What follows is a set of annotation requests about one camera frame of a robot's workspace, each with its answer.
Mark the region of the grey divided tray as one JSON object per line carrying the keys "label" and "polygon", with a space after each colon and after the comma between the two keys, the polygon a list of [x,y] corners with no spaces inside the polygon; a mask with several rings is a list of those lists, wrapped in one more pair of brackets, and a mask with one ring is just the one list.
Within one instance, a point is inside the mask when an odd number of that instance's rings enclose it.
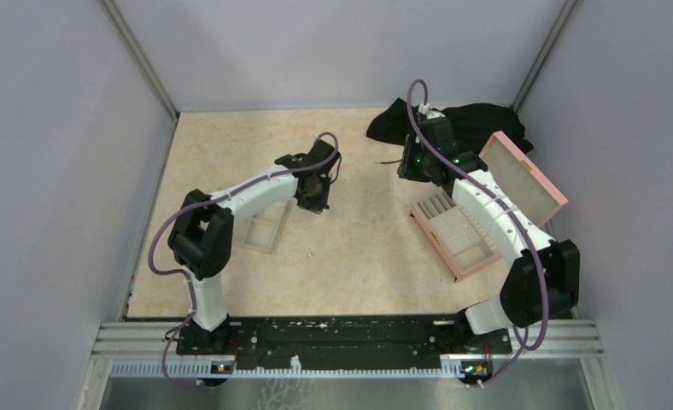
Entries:
{"label": "grey divided tray", "polygon": [[290,201],[276,202],[236,225],[233,246],[263,254],[275,252],[290,212]]}

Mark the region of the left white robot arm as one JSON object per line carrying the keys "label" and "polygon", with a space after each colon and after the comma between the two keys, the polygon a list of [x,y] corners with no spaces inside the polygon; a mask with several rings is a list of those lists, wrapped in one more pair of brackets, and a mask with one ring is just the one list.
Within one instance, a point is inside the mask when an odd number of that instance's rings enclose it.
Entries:
{"label": "left white robot arm", "polygon": [[262,173],[230,188],[207,194],[193,190],[181,208],[157,230],[158,242],[167,234],[176,268],[155,267],[155,248],[149,248],[149,269],[155,274],[184,276],[191,301],[187,322],[199,330],[196,340],[211,354],[224,351],[231,340],[223,325],[229,314],[223,300],[221,272],[227,266],[236,228],[278,202],[295,199],[299,208],[320,214],[328,209],[331,169],[341,155],[331,132],[317,136],[306,153],[284,155]]}

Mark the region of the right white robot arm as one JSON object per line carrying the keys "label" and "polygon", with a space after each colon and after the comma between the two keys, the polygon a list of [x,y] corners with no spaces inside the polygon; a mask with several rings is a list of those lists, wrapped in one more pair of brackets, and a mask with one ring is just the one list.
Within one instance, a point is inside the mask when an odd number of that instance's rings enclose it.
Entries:
{"label": "right white robot arm", "polygon": [[441,187],[446,199],[429,208],[465,212],[509,269],[497,296],[459,312],[459,347],[477,352],[490,332],[525,328],[575,307],[578,247],[542,229],[567,203],[565,195],[504,132],[493,133],[479,153],[460,153],[442,114],[419,115],[411,126],[399,176]]}

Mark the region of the pink jewelry box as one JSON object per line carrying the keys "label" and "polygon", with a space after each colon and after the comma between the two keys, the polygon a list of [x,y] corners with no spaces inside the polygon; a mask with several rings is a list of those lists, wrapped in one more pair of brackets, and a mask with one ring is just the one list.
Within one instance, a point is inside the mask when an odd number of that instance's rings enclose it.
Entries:
{"label": "pink jewelry box", "polygon": [[509,266],[529,244],[547,248],[540,229],[567,197],[503,132],[495,132],[479,153],[487,171],[473,173],[456,191],[439,191],[415,202],[410,215],[459,282],[482,271]]}

